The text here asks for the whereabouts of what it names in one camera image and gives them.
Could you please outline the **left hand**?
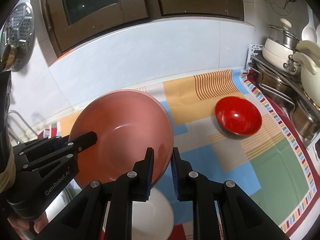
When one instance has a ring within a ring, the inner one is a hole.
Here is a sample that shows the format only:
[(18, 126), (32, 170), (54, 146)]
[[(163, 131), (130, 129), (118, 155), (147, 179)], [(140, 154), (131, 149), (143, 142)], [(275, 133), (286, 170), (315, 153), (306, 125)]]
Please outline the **left hand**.
[[(22, 235), (22, 231), (29, 230), (30, 224), (27, 220), (18, 217), (16, 214), (12, 214), (8, 218), (9, 223), (11, 226), (15, 229), (15, 231), (18, 233), (18, 235), (21, 237), (21, 239), (24, 238)], [(44, 212), (42, 215), (40, 215), (39, 218), (34, 220), (34, 230), (36, 233), (40, 233), (43, 228), (48, 224), (48, 218), (46, 212)]]

